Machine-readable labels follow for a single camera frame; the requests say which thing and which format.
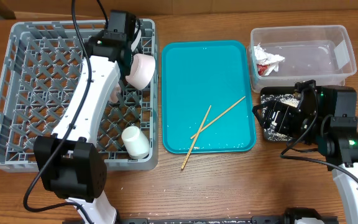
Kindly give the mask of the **small white bowl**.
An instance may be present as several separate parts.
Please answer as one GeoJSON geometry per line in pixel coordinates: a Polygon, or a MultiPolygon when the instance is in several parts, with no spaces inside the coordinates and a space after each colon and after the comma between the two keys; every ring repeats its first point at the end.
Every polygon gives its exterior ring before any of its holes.
{"type": "Polygon", "coordinates": [[[151,81],[155,71],[155,59],[151,55],[135,54],[130,74],[126,81],[137,90],[143,90],[151,81]]]}

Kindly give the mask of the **large white plate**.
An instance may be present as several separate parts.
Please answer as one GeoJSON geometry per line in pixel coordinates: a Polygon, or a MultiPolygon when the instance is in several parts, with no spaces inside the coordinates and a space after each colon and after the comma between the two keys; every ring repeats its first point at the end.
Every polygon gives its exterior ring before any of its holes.
{"type": "Polygon", "coordinates": [[[119,101],[118,96],[119,96],[120,94],[121,94],[121,87],[120,87],[119,84],[117,84],[117,85],[113,88],[113,90],[112,90],[112,92],[111,92],[111,94],[110,94],[110,96],[109,96],[109,101],[110,101],[111,103],[117,103],[117,102],[119,101]]]}

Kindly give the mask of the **wooden chopstick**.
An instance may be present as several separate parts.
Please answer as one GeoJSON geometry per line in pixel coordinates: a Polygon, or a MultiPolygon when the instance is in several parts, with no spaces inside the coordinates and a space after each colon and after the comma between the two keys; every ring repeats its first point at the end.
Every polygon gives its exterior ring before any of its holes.
{"type": "Polygon", "coordinates": [[[229,112],[230,110],[232,110],[235,106],[237,106],[241,101],[243,101],[246,98],[246,96],[243,96],[242,98],[240,98],[239,100],[237,100],[233,105],[231,105],[229,108],[227,108],[225,111],[223,111],[220,115],[218,115],[217,117],[215,117],[212,121],[210,121],[206,126],[202,127],[201,130],[199,131],[199,133],[203,132],[206,128],[208,128],[209,126],[211,126],[214,122],[216,122],[219,118],[221,118],[222,116],[224,116],[227,112],[229,112]]]}
{"type": "Polygon", "coordinates": [[[210,109],[211,109],[211,105],[209,106],[209,108],[208,108],[208,110],[207,110],[207,112],[206,112],[206,114],[205,114],[205,116],[204,116],[204,118],[203,118],[203,120],[202,120],[202,122],[201,122],[201,124],[200,124],[200,126],[199,126],[199,128],[198,128],[198,130],[197,130],[197,132],[196,132],[196,135],[195,135],[195,137],[193,138],[193,142],[191,143],[191,146],[190,146],[190,148],[189,148],[189,150],[188,150],[188,153],[187,153],[187,155],[186,155],[186,157],[185,157],[185,160],[183,161],[183,164],[181,165],[181,170],[184,170],[184,169],[185,169],[185,166],[186,166],[186,164],[187,164],[187,162],[188,162],[188,160],[189,160],[189,158],[190,158],[190,155],[191,155],[192,150],[193,150],[193,148],[194,148],[194,146],[195,146],[195,144],[196,144],[196,141],[197,141],[197,139],[198,139],[198,136],[200,135],[200,132],[201,132],[203,126],[204,126],[204,123],[205,123],[205,121],[206,121],[206,118],[207,118],[208,115],[209,115],[210,109]]]}

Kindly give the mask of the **red white wrapper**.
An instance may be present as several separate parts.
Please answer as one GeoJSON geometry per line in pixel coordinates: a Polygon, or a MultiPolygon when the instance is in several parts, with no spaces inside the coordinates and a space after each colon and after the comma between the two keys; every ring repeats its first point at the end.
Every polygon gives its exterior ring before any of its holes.
{"type": "Polygon", "coordinates": [[[260,76],[269,76],[272,72],[278,72],[279,64],[285,61],[285,57],[266,52],[260,44],[254,46],[254,56],[260,76]]]}

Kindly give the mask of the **white cup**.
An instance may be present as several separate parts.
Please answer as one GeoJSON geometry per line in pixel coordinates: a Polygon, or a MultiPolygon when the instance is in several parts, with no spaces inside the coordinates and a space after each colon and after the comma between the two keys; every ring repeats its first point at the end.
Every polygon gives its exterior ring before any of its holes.
{"type": "Polygon", "coordinates": [[[132,159],[143,159],[149,155],[149,140],[137,126],[129,126],[121,135],[124,146],[132,159]]]}

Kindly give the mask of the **grey bowl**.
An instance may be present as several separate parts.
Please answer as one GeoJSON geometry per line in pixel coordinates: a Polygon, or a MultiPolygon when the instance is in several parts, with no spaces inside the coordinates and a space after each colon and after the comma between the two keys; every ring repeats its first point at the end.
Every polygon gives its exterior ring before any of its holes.
{"type": "Polygon", "coordinates": [[[135,38],[131,44],[131,50],[134,52],[138,47],[142,36],[142,31],[140,28],[135,28],[135,38]]]}

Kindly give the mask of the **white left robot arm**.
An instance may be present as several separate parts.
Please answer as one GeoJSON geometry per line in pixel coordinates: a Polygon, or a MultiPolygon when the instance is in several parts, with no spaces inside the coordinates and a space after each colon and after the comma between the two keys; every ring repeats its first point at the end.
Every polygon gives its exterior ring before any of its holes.
{"type": "Polygon", "coordinates": [[[50,136],[37,136],[35,180],[74,206],[85,223],[115,223],[117,211],[104,192],[107,166],[96,149],[106,103],[133,59],[131,45],[140,26],[135,15],[112,10],[106,27],[80,41],[80,79],[63,117],[50,136]]]}

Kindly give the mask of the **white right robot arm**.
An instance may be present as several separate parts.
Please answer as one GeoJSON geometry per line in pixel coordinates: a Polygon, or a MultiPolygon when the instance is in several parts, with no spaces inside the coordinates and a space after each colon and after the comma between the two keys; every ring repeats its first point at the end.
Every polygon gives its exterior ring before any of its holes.
{"type": "Polygon", "coordinates": [[[296,85],[297,106],[269,100],[253,107],[260,126],[289,138],[282,159],[322,164],[332,172],[346,221],[358,223],[357,93],[347,86],[296,85]]]}

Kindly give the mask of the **spilled rice pile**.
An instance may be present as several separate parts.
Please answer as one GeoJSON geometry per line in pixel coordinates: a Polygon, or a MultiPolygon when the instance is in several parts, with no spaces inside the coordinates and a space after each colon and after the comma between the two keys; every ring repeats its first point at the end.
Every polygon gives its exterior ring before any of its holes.
{"type": "Polygon", "coordinates": [[[267,101],[270,101],[270,100],[273,100],[273,101],[280,101],[284,104],[287,104],[287,105],[290,105],[290,106],[293,106],[293,107],[297,107],[298,104],[299,104],[299,100],[296,99],[293,95],[291,94],[283,94],[283,95],[261,95],[260,96],[260,102],[261,103],[265,103],[267,101]]]}

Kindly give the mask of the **black tray bin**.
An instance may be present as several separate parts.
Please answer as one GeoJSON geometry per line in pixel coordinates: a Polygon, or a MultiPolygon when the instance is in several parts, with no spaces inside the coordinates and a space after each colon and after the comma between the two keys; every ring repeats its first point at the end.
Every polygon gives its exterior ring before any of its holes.
{"type": "MultiPolygon", "coordinates": [[[[306,133],[306,136],[303,138],[303,141],[309,141],[310,136],[313,134],[314,130],[314,124],[312,123],[318,110],[318,97],[314,95],[312,92],[308,92],[309,95],[306,97],[306,99],[299,103],[296,108],[301,109],[302,112],[308,114],[310,116],[310,126],[309,128],[304,132],[306,133]]],[[[294,94],[294,88],[293,87],[265,87],[261,90],[260,95],[283,95],[283,94],[294,94]]],[[[279,134],[274,131],[274,126],[271,125],[270,128],[264,129],[264,138],[268,141],[272,142],[284,142],[284,141],[295,141],[298,138],[291,138],[284,134],[279,134]]]]}

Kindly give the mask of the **clear plastic bin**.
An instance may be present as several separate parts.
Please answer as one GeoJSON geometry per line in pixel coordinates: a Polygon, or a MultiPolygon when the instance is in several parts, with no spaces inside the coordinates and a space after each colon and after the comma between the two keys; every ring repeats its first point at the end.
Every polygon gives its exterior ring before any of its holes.
{"type": "Polygon", "coordinates": [[[347,30],[342,25],[255,28],[247,48],[251,87],[293,86],[315,80],[317,85],[343,85],[357,71],[347,30]],[[261,53],[284,58],[269,71],[257,58],[261,53]]]}

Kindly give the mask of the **teal plastic tray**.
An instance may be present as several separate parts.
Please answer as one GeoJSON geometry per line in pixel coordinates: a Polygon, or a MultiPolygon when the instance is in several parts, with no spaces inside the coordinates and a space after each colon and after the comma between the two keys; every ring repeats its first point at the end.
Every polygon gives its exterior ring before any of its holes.
{"type": "Polygon", "coordinates": [[[186,154],[209,108],[194,153],[247,152],[257,140],[245,47],[235,40],[177,42],[162,51],[162,142],[186,154]]]}

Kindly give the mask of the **grey dish rack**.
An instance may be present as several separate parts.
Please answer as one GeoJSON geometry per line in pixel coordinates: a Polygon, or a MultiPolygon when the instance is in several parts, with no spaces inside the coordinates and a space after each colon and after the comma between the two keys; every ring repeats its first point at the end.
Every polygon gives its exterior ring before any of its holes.
{"type": "MultiPolygon", "coordinates": [[[[0,77],[0,169],[35,172],[33,145],[63,118],[81,72],[80,41],[104,27],[102,20],[18,22],[11,28],[0,77]]],[[[138,90],[119,82],[116,103],[101,118],[97,148],[109,170],[151,170],[158,163],[158,78],[138,90]],[[137,126],[149,155],[129,157],[121,133],[137,126]]]]}

